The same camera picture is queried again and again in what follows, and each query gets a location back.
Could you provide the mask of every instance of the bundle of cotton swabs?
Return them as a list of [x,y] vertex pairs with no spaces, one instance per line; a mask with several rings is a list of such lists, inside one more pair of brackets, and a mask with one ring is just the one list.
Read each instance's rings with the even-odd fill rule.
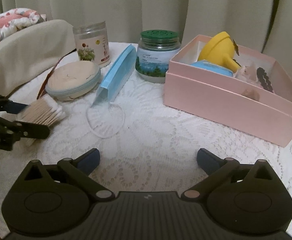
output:
[[[62,106],[59,106],[54,99],[46,94],[20,112],[17,115],[16,120],[44,124],[51,127],[65,117],[66,114],[63,111]],[[27,145],[31,145],[34,141],[35,139],[32,138],[26,138],[24,140]]]

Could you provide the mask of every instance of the glass jar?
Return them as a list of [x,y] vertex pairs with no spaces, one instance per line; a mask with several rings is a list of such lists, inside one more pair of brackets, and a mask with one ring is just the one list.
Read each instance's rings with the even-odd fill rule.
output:
[[94,61],[100,68],[110,63],[105,22],[73,27],[73,33],[80,60]]
[[165,83],[169,60],[181,49],[177,32],[149,30],[141,33],[136,71],[146,81]]

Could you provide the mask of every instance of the pink floral blanket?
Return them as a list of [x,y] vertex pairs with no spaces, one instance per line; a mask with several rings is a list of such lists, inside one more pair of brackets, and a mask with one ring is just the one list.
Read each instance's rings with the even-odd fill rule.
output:
[[27,8],[11,9],[0,14],[0,41],[26,27],[47,21],[45,14]]

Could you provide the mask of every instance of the flower illustration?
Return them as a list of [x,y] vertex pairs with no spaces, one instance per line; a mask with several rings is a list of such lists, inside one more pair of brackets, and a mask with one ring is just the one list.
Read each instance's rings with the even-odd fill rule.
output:
[[86,45],[85,43],[82,44],[82,47],[84,49],[78,49],[78,55],[80,60],[88,60],[88,61],[92,61],[95,59],[95,53],[93,49],[90,49],[88,47],[88,45]]

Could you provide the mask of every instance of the curtain fold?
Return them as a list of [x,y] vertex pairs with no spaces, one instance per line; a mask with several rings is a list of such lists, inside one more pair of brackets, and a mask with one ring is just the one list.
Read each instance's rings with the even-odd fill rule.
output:
[[48,19],[72,25],[106,21],[110,41],[138,42],[147,29],[169,29],[182,36],[188,0],[2,0],[3,10],[32,8]]
[[182,44],[196,34],[226,31],[238,44],[261,51],[272,5],[273,0],[189,0]]

